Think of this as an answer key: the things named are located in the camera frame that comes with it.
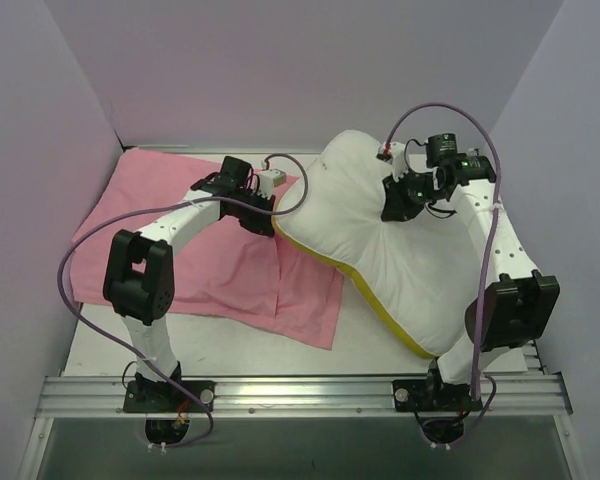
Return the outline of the pink fabric pillowcase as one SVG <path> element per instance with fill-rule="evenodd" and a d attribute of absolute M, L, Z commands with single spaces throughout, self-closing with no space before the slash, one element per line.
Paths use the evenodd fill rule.
<path fill-rule="evenodd" d="M 130 211 L 182 201 L 215 162 L 132 149 L 124 153 L 78 236 Z M 289 240 L 252 234 L 227 217 L 174 259 L 171 312 L 230 318 L 329 350 L 342 300 L 342 275 Z"/>

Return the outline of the white pillow yellow edge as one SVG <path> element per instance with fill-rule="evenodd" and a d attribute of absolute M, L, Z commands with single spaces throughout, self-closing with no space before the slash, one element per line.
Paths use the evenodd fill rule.
<path fill-rule="evenodd" d="M 279 199 L 273 225 L 294 246 L 347 275 L 376 315 L 422 358 L 444 355 L 464 334 L 477 298 L 493 188 L 459 188 L 460 211 L 384 222 L 383 180 L 390 165 L 380 143 L 347 130 L 337 135 Z"/>

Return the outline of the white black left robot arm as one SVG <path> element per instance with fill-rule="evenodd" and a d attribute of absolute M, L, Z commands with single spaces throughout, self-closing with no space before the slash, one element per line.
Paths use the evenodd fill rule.
<path fill-rule="evenodd" d="M 103 296 L 126 326 L 138 351 L 135 381 L 140 392 L 160 411 L 176 408 L 182 399 L 181 367 L 171 348 L 166 314 L 175 297 L 174 257 L 196 235 L 225 216 L 257 235 L 271 237 L 276 187 L 286 174 L 265 167 L 255 173 L 235 157 L 194 183 L 184 206 L 138 231 L 120 230 L 111 243 Z"/>

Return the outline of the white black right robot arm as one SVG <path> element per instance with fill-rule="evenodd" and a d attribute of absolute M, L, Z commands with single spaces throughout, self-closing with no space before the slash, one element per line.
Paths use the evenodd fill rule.
<path fill-rule="evenodd" d="M 407 147 L 387 142 L 377 159 L 390 164 L 383 180 L 383 221 L 406 222 L 444 201 L 466 227 L 481 262 L 476 299 L 464 313 L 464 331 L 436 361 L 439 374 L 423 385 L 426 402 L 445 409 L 466 385 L 479 395 L 481 371 L 506 351 L 540 338 L 557 302 L 560 285 L 530 259 L 500 199 L 500 175 L 490 159 L 461 153 L 451 133 L 424 143 L 426 169 L 414 170 Z"/>

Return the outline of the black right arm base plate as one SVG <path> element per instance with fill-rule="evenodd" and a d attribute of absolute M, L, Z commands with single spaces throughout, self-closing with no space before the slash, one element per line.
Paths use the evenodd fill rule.
<path fill-rule="evenodd" d="M 473 400 L 469 386 L 436 385 L 424 379 L 400 379 L 392 382 L 394 408 L 399 412 L 429 413 L 477 412 L 483 407 L 481 400 Z"/>

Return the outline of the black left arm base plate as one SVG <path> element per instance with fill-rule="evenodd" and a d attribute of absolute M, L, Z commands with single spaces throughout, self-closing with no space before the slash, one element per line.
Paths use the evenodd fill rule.
<path fill-rule="evenodd" d="M 216 384 L 210 380 L 182 380 L 181 386 L 209 410 L 213 410 Z M 127 385 L 125 413 L 203 413 L 204 409 L 168 383 L 139 382 Z"/>

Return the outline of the aluminium right side rail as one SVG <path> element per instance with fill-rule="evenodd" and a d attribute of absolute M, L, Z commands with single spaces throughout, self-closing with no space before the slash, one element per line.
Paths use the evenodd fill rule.
<path fill-rule="evenodd" d="M 527 372 L 529 375 L 546 375 L 547 374 L 546 366 L 541 359 L 541 356 L 539 354 L 537 344 L 535 341 L 531 341 L 531 342 L 527 343 L 522 348 L 522 354 L 523 354 L 525 364 L 527 367 Z"/>

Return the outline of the aluminium front frame rail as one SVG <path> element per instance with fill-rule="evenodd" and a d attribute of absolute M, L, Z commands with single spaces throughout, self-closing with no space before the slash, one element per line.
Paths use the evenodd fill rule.
<path fill-rule="evenodd" d="M 476 405 L 433 406 L 417 376 L 216 377 L 197 381 L 200 399 L 216 418 L 389 417 L 417 412 L 422 417 L 485 410 L 504 416 L 554 416 L 572 411 L 558 375 L 497 375 L 481 383 Z M 36 408 L 39 418 L 173 420 L 178 407 L 138 402 L 130 385 L 113 377 L 59 377 L 45 381 Z"/>

